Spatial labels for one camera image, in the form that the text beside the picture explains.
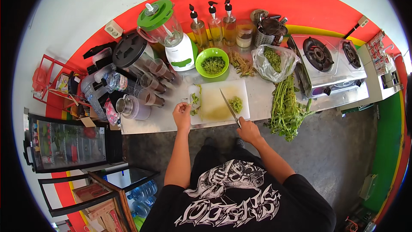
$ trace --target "hand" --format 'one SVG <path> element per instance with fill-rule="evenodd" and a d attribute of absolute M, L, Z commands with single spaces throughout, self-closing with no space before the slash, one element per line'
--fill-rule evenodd
<path fill-rule="evenodd" d="M 178 127 L 178 132 L 190 131 L 190 109 L 192 106 L 187 102 L 180 102 L 176 105 L 173 111 L 173 119 L 175 120 L 176 126 Z"/>
<path fill-rule="evenodd" d="M 260 135 L 259 128 L 252 121 L 245 121 L 241 116 L 239 118 L 240 125 L 242 128 L 237 128 L 236 131 L 245 142 L 249 142 L 253 146 L 260 139 L 263 138 Z"/>

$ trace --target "kitchen knife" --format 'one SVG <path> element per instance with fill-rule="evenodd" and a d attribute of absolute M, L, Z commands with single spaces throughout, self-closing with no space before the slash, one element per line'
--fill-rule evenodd
<path fill-rule="evenodd" d="M 224 99 L 224 102 L 226 103 L 227 107 L 228 107 L 229 110 L 230 110 L 230 113 L 232 114 L 232 116 L 233 116 L 233 118 L 234 118 L 234 121 L 236 121 L 237 125 L 238 125 L 240 128 L 242 128 L 242 126 L 240 125 L 239 119 L 236 117 L 236 115 L 234 114 L 234 111 L 233 111 L 232 107 L 230 106 L 230 104 L 229 104 L 229 102 L 226 100 L 226 98 L 224 97 L 223 92 L 222 92 L 222 89 L 219 88 L 219 90 L 220 90 L 220 93 L 222 94 L 222 97 L 223 97 L 223 99 Z"/>

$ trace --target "display fridge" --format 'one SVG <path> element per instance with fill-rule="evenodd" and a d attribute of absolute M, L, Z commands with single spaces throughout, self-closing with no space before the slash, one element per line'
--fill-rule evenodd
<path fill-rule="evenodd" d="M 26 116 L 24 157 L 36 173 L 90 168 L 123 159 L 121 132 L 111 131 L 109 123 L 85 127 L 77 120 Z"/>

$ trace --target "stainless steel counter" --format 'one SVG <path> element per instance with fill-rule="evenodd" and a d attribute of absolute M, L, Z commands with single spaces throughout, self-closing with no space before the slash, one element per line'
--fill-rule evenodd
<path fill-rule="evenodd" d="M 243 49 L 238 46 L 224 47 L 223 50 L 228 52 L 229 50 L 235 50 L 240 53 L 243 58 L 252 59 L 250 54 L 253 47 Z M 178 72 L 176 79 L 172 83 L 168 83 L 165 80 L 161 82 L 168 87 L 165 94 L 158 94 L 165 100 L 163 108 L 152 107 L 152 112 L 147 120 L 134 120 L 121 117 L 121 133 L 122 134 L 135 134 L 135 133 L 157 133 L 157 132 L 169 132 L 176 131 L 177 127 L 173 120 L 172 112 L 176 104 L 182 101 L 188 96 L 188 87 L 192 84 L 204 84 L 216 81 L 224 80 L 236 80 L 244 79 L 246 83 L 246 90 L 248 92 L 250 120 L 262 120 L 268 119 L 271 116 L 272 106 L 272 91 L 275 90 L 275 85 L 263 78 L 257 73 L 254 77 L 240 78 L 239 74 L 232 65 L 228 70 L 220 77 L 209 79 L 202 77 L 196 69 L 189 71 Z M 348 104 L 354 101 L 368 97 L 368 89 L 366 84 L 361 87 L 349 90 L 328 97 L 320 97 L 316 100 L 312 100 L 311 111 L 321 111 L 338 107 L 344 104 Z M 306 96 L 301 93 L 296 93 L 296 100 L 302 104 L 307 103 Z M 210 123 L 192 126 L 195 128 L 214 127 L 235 124 L 235 121 Z"/>

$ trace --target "graphic print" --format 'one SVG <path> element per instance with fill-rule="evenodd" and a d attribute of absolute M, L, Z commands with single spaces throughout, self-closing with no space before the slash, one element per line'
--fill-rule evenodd
<path fill-rule="evenodd" d="M 267 217 L 273 219 L 279 209 L 281 194 L 276 195 L 278 191 L 272 189 L 272 184 L 263 192 L 259 189 L 264 183 L 265 173 L 253 162 L 240 160 L 231 160 L 206 171 L 199 177 L 197 189 L 185 190 L 198 200 L 188 206 L 175 225 L 193 223 L 194 226 L 210 224 L 220 227 L 234 224 L 234 227 L 239 227 L 254 218 L 256 221 Z M 224 194 L 228 188 L 254 189 L 258 193 L 240 204 L 228 204 L 226 201 L 231 200 Z"/>

